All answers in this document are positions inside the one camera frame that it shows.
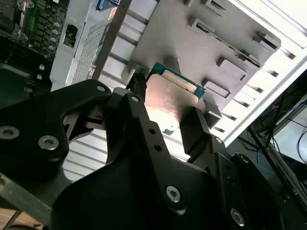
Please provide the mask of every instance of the green circuit board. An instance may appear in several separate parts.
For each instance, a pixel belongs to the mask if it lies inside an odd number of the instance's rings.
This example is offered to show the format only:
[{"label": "green circuit board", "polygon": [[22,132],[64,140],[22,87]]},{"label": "green circuit board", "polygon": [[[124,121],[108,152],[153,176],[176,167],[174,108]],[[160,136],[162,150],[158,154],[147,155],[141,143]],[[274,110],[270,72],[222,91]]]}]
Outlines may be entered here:
[{"label": "green circuit board", "polygon": [[59,0],[59,3],[51,0],[32,1],[35,6],[27,9],[24,23],[24,34],[28,37],[28,41],[23,41],[23,44],[44,55],[46,59],[53,60],[69,1]]}]

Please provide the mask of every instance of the wooden floor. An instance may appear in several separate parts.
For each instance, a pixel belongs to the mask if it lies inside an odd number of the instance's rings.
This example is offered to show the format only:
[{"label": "wooden floor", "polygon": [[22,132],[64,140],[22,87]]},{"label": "wooden floor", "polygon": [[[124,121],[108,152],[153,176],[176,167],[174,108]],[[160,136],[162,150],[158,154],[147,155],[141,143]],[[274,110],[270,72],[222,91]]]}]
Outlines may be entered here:
[{"label": "wooden floor", "polygon": [[[0,230],[7,224],[9,219],[15,213],[15,210],[10,209],[3,209],[0,208]],[[17,220],[14,222],[15,225],[26,225],[30,227],[34,227],[40,225],[39,227],[35,227],[38,230],[41,230],[43,227],[42,225],[37,222],[35,219],[27,215],[26,213],[22,213]]]}]

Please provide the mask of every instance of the motherboard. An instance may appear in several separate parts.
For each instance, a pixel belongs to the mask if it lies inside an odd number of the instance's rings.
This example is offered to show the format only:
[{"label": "motherboard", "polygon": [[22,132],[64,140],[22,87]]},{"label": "motherboard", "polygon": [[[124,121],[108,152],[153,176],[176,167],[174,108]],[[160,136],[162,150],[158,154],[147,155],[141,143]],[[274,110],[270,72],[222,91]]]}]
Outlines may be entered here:
[{"label": "motherboard", "polygon": [[0,0],[0,36],[18,40],[52,62],[68,4],[69,0]]}]

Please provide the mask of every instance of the perforated metal mesh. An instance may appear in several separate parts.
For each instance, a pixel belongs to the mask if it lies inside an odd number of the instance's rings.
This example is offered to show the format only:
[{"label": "perforated metal mesh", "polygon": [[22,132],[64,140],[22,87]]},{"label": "perforated metal mesh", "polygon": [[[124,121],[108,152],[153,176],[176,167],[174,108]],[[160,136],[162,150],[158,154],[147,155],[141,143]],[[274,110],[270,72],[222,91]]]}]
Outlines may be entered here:
[{"label": "perforated metal mesh", "polygon": [[92,61],[99,46],[100,39],[104,33],[107,20],[103,20],[90,28],[88,33],[75,76],[72,83],[78,83],[87,79],[88,72],[92,67]]}]

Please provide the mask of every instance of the metal bolt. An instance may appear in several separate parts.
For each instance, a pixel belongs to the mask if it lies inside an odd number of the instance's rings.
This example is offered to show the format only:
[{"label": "metal bolt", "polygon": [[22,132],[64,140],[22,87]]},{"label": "metal bolt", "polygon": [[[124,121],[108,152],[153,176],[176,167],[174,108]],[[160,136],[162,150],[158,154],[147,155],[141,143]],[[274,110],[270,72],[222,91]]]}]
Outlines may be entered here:
[{"label": "metal bolt", "polygon": [[174,203],[178,203],[181,199],[180,192],[174,186],[171,186],[171,185],[168,186],[166,188],[166,194],[167,194],[168,198],[170,198],[171,201],[173,201]]},{"label": "metal bolt", "polygon": [[219,143],[219,144],[222,144],[223,142],[222,142],[222,140],[221,139],[219,139],[219,138],[215,138],[215,140],[217,141],[217,143]]},{"label": "metal bolt", "polygon": [[97,85],[97,89],[102,91],[102,92],[106,91],[106,89],[104,87],[100,86],[100,85]]},{"label": "metal bolt", "polygon": [[12,140],[19,136],[19,130],[13,126],[0,127],[0,139]]},{"label": "metal bolt", "polygon": [[42,136],[38,140],[38,145],[43,150],[55,150],[59,146],[59,141],[54,136]]},{"label": "metal bolt", "polygon": [[243,216],[234,208],[230,210],[230,215],[239,226],[243,227],[245,225]]},{"label": "metal bolt", "polygon": [[241,159],[242,159],[245,163],[248,163],[248,160],[245,158],[244,155],[241,155]]},{"label": "metal bolt", "polygon": [[140,101],[139,98],[137,98],[135,96],[132,96],[131,99],[134,100],[135,102],[139,102]]}]

